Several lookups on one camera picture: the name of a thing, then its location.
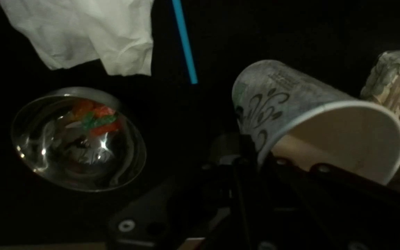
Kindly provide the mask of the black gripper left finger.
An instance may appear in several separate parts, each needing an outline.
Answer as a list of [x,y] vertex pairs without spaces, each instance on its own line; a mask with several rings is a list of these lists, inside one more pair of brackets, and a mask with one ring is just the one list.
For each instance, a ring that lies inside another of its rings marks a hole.
[[106,250],[174,250],[220,208],[238,214],[240,173],[254,158],[247,134],[218,136],[204,164],[172,173],[109,218]]

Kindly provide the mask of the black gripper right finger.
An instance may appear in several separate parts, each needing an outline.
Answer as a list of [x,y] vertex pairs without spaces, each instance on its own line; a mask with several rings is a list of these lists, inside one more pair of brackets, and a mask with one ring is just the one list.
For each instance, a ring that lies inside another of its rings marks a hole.
[[284,184],[331,250],[400,250],[400,193],[326,162],[309,171],[269,155],[262,171]]

